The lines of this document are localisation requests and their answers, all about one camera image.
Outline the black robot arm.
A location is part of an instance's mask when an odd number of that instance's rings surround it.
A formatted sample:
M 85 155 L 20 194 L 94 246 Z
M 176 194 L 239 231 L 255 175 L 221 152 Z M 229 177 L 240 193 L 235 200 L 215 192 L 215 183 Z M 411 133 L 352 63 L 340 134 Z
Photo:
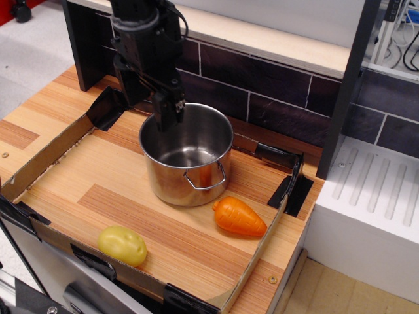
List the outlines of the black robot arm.
M 184 16 L 170 1 L 112 1 L 113 65 L 127 105 L 149 98 L 157 127 L 182 122 L 185 89 L 176 68 L 189 33 Z

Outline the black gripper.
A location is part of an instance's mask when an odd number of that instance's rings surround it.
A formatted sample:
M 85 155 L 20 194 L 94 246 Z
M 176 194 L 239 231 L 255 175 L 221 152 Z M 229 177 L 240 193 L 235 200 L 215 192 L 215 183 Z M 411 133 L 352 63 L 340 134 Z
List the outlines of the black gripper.
M 113 57 L 113 66 L 126 106 L 153 109 L 161 132 L 182 123 L 186 100 L 175 67 L 183 51 L 179 20 L 144 23 L 112 19 L 111 23 L 117 32 L 111 42 L 118 53 Z M 151 93 L 155 93 L 153 105 Z

